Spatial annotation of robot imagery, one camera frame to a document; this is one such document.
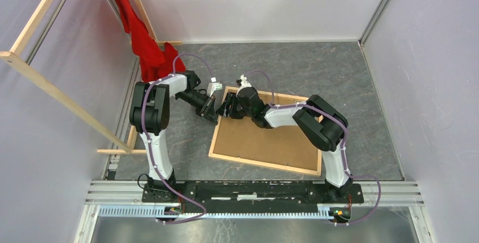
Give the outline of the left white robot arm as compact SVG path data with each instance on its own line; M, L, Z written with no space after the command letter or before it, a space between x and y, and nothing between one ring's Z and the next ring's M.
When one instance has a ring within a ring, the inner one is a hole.
M170 73L157 81L138 82L134 86L129 121L140 134L149 161L145 191L152 191L164 202L177 196L174 170L169 161L166 129L170 121L170 100L181 99L195 109L195 114L216 125L214 91L222 89L215 77L207 89L197 89L201 80L194 71Z

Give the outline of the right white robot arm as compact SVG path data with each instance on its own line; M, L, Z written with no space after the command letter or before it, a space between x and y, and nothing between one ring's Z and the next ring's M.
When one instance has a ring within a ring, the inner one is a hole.
M333 202L341 202L349 195L353 180L341 153L348 121L319 95L313 94L305 101L287 105L266 104L255 88L241 88L226 94L216 114L232 119L248 117L263 129L299 127L309 142L323 152L327 197Z

